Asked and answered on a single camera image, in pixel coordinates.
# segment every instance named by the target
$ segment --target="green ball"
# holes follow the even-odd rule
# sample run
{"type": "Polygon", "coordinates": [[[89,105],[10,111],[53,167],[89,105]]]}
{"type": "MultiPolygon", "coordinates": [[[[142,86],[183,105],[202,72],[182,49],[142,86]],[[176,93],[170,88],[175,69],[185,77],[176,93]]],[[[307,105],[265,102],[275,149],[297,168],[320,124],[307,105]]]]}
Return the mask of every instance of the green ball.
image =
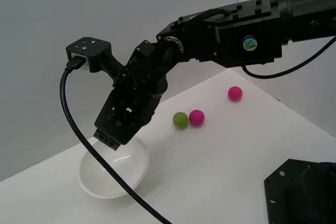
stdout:
{"type": "Polygon", "coordinates": [[[173,116],[173,123],[176,127],[185,128],[188,125],[188,116],[184,112],[177,112],[173,116]]]}

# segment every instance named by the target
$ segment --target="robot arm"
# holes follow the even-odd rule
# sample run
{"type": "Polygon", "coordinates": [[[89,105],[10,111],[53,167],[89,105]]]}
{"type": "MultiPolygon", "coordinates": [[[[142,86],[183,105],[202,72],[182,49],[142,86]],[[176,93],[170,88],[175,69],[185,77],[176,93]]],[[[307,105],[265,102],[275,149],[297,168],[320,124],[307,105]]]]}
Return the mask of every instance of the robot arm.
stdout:
{"type": "Polygon", "coordinates": [[[274,62],[281,46],[336,35],[336,0],[250,0],[178,18],[143,41],[126,66],[109,42],[81,38],[69,45],[69,60],[86,58],[90,72],[104,71],[114,89],[103,106],[94,136],[117,150],[148,124],[167,90],[166,74],[179,62],[197,59],[223,67],[274,62]]]}

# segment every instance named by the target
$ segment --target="round sticker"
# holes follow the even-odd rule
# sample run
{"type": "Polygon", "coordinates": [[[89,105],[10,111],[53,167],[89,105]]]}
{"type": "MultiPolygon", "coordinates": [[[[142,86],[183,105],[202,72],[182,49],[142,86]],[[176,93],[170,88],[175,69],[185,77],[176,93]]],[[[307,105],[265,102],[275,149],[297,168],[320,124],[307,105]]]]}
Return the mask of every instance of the round sticker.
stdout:
{"type": "Polygon", "coordinates": [[[255,39],[255,37],[253,36],[246,36],[243,39],[243,47],[246,51],[253,51],[254,49],[257,48],[257,41],[255,39]]]}

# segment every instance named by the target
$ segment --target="white wall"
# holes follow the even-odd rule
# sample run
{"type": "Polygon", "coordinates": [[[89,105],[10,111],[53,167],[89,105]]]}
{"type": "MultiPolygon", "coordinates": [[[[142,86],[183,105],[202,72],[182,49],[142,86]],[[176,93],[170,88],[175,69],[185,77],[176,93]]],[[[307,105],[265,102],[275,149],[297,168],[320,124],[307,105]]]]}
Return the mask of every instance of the white wall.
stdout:
{"type": "MultiPolygon", "coordinates": [[[[290,43],[282,48],[281,59],[248,69],[258,74],[286,70],[312,56],[330,39],[290,43]]],[[[335,66],[336,45],[333,45],[307,66],[278,79],[257,80],[246,76],[241,69],[237,71],[329,134],[336,136],[335,66]]]]}
{"type": "MultiPolygon", "coordinates": [[[[0,0],[0,180],[78,143],[59,103],[65,47],[92,36],[112,43],[126,63],[142,40],[179,16],[237,0],[0,0]]],[[[168,76],[167,99],[222,71],[192,61],[168,76]]],[[[85,136],[111,91],[104,73],[74,72],[67,84],[69,106],[85,136]]]]}

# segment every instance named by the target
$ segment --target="pink ball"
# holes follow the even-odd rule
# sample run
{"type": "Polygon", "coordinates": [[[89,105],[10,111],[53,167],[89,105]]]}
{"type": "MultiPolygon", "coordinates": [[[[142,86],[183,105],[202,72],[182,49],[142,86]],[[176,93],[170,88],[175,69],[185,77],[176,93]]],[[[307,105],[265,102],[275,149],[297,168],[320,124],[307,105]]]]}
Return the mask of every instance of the pink ball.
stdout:
{"type": "Polygon", "coordinates": [[[232,101],[239,101],[243,96],[243,91],[240,87],[231,87],[227,95],[232,101]]]}
{"type": "Polygon", "coordinates": [[[193,126],[200,126],[204,122],[204,113],[200,110],[193,110],[189,114],[189,121],[193,126]]]}

